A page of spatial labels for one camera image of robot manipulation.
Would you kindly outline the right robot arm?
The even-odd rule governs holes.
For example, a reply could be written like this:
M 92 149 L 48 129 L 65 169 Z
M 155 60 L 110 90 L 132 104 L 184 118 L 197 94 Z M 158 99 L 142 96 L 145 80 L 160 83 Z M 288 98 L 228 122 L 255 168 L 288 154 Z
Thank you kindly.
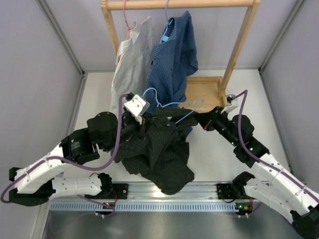
M 319 237 L 319 194 L 289 172 L 254 136 L 246 115 L 232 119 L 222 107 L 195 114 L 205 131 L 217 131 L 234 146 L 234 154 L 250 168 L 232 181 L 232 193 L 252 197 L 283 216 L 304 239 Z

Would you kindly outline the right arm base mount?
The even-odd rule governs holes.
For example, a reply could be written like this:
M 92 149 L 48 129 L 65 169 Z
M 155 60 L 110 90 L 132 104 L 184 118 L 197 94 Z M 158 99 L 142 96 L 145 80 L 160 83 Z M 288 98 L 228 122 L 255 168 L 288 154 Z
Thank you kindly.
M 235 185 L 233 183 L 220 183 L 216 185 L 218 199 L 222 200 L 236 200 L 249 199 L 246 195 L 243 186 Z

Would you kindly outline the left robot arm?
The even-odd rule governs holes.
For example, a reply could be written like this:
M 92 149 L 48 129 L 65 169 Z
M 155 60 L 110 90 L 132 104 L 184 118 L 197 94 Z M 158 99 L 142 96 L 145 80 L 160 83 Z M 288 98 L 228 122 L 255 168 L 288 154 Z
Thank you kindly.
M 129 112 L 116 117 L 101 112 L 87 120 L 87 127 L 64 138 L 51 152 L 25 168 L 9 171 L 11 184 L 5 190 L 8 200 L 27 207 L 44 204 L 52 199 L 82 195 L 86 199 L 115 197 L 111 177 L 86 163 L 99 159 L 99 150 L 116 154 L 122 141 L 129 139 L 143 126 Z

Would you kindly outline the dark pinstriped shirt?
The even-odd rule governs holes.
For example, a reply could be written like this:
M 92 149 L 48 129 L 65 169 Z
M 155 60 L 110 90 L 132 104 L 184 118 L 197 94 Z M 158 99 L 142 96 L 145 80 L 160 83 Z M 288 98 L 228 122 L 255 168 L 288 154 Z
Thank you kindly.
M 193 181 L 194 173 L 187 165 L 186 138 L 197 124 L 195 113 L 176 123 L 190 111 L 167 107 L 145 113 L 145 130 L 122 137 L 114 161 L 122 163 L 130 174 L 140 174 L 157 186 L 184 186 Z

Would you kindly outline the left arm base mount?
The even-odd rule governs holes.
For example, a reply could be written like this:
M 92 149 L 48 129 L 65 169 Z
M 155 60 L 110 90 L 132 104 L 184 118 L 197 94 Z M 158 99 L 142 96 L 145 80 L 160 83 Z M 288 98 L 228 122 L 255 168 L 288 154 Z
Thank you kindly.
M 120 199 L 128 198 L 129 185 L 125 183 L 115 183 L 112 186 L 103 189 L 99 195 L 100 199 Z

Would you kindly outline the light blue hanger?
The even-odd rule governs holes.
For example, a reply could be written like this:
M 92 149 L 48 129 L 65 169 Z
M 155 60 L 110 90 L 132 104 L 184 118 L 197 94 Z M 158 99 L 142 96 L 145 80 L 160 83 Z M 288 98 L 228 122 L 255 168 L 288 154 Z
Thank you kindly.
M 168 104 L 162 105 L 159 100 L 158 100 L 158 91 L 155 88 L 147 88 L 144 92 L 143 92 L 143 98 L 145 98 L 145 96 L 147 95 L 147 93 L 149 91 L 153 91 L 154 95 L 155 95 L 155 102 L 156 102 L 156 106 L 160 107 L 160 108 L 167 108 L 168 106 L 174 106 L 174 105 L 189 105 L 189 106 L 194 106 L 196 103 L 200 102 L 200 105 L 198 105 L 194 110 L 191 110 L 189 113 L 187 113 L 186 115 L 184 115 L 182 118 L 180 118 L 176 123 L 179 123 L 181 121 L 183 121 L 185 118 L 187 118 L 188 116 L 190 116 L 192 113 L 194 113 L 197 109 L 199 109 L 200 106 L 202 106 L 204 104 L 204 99 L 197 99 L 195 100 L 193 103 L 189 103 L 189 102 L 170 102 Z

